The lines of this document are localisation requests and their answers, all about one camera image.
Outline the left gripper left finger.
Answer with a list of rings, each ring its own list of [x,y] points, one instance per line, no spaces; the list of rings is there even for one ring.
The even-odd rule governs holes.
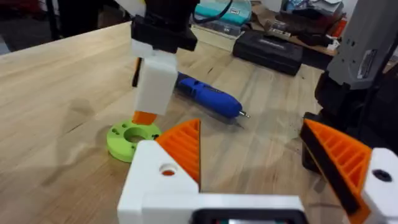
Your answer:
[[[191,119],[138,144],[117,206],[119,223],[190,222],[190,211],[170,206],[178,195],[200,191],[200,127]]]

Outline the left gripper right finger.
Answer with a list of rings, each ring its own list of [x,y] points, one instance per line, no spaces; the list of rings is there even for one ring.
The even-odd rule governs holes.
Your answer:
[[[397,223],[397,155],[312,119],[300,130],[305,149],[345,211],[346,223]]]

